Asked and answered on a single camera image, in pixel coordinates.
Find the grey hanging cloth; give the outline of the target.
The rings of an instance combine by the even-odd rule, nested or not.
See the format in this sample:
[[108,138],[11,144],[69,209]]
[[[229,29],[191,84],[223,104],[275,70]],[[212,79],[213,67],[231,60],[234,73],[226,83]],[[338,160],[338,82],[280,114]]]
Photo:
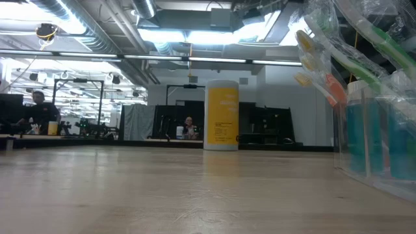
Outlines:
[[153,133],[154,105],[124,105],[122,107],[123,139],[143,141]]

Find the yellow white wipes canister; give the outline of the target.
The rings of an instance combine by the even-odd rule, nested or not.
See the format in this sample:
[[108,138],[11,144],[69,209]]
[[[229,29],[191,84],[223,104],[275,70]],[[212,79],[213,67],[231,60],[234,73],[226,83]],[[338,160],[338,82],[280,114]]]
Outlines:
[[237,151],[239,148],[239,84],[214,79],[205,86],[203,148]]

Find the teal mouthwash bottle white cap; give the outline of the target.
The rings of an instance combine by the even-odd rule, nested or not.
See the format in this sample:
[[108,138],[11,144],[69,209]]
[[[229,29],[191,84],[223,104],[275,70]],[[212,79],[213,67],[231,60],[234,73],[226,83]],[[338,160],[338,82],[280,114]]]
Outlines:
[[379,104],[365,81],[353,81],[348,84],[347,89],[346,119],[350,170],[365,174],[365,154],[368,153],[370,170],[373,174],[378,174],[384,170]]
[[416,180],[416,86],[403,71],[391,76],[395,89],[389,107],[389,156],[391,175]]

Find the black background cabinet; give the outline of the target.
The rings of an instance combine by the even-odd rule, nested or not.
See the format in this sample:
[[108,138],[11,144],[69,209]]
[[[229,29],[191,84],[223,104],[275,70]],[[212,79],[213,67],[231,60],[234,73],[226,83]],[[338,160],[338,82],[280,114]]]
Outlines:
[[295,144],[291,109],[239,103],[239,144]]

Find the long ceiling light strip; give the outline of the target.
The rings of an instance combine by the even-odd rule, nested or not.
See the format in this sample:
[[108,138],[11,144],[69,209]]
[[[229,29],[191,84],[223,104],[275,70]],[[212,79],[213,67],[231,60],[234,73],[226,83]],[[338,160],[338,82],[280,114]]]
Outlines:
[[37,50],[15,50],[0,49],[0,55],[5,57],[57,57],[74,58],[77,60],[89,59],[105,62],[121,62],[122,60],[158,60],[170,62],[215,62],[230,64],[249,64],[264,66],[301,66],[301,62],[285,60],[252,60],[241,58],[214,58],[214,57],[190,57],[190,56],[162,56],[162,55],[124,55],[124,54],[104,54],[104,53],[79,53],[61,51],[37,51]]

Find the person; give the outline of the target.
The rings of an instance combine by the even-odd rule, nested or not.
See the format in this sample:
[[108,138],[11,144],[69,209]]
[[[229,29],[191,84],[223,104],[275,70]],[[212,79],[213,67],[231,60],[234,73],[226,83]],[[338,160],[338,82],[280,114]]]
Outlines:
[[183,138],[187,140],[196,140],[199,133],[197,132],[198,128],[193,125],[192,118],[188,116],[185,119],[185,124],[183,127]]
[[40,127],[40,134],[46,135],[48,132],[49,122],[57,122],[58,124],[61,121],[61,115],[56,106],[52,103],[45,102],[44,93],[41,91],[34,91],[32,93],[32,100],[35,102],[35,105],[29,107],[25,111],[25,115],[21,118],[16,125],[21,125],[32,118],[32,123],[37,124]]

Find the black background rig frame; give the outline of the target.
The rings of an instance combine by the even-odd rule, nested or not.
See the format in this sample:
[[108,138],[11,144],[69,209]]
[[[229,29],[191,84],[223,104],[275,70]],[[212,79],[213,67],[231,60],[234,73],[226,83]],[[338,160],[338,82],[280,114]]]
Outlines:
[[205,86],[200,86],[200,85],[196,85],[196,84],[182,84],[182,85],[179,85],[179,84],[177,84],[177,85],[176,84],[168,84],[168,85],[166,85],[165,105],[168,105],[169,96],[173,93],[173,92],[169,93],[169,89],[171,87],[184,88],[184,89],[197,89],[197,88],[202,88],[202,89],[205,90]]
[[96,111],[96,123],[101,124],[101,113],[104,96],[104,81],[91,80],[87,78],[73,79],[54,79],[52,104],[58,106],[56,101],[64,103],[89,103],[95,105],[98,101],[98,110]]

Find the clear acrylic box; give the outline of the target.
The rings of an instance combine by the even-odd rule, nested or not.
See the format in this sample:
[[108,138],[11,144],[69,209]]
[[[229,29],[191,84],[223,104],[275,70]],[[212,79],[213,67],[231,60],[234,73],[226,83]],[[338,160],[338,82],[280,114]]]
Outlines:
[[348,89],[346,91],[346,104],[337,104],[334,109],[334,166],[341,169],[346,175],[359,182],[416,203],[416,180],[397,179],[391,175],[388,120],[389,107],[394,98],[394,94],[377,94],[373,91],[374,99],[378,102],[380,110],[380,134],[382,138],[382,153],[384,162],[384,169],[378,174],[373,174],[371,172],[368,153],[365,154],[365,174],[359,174],[350,170],[350,152],[348,149],[346,119],[347,95]]

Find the black background monitor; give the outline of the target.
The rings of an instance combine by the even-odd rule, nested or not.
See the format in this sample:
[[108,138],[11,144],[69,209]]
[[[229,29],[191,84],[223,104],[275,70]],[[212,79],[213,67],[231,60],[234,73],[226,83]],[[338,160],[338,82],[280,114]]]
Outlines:
[[0,134],[11,132],[23,115],[22,94],[0,94]]

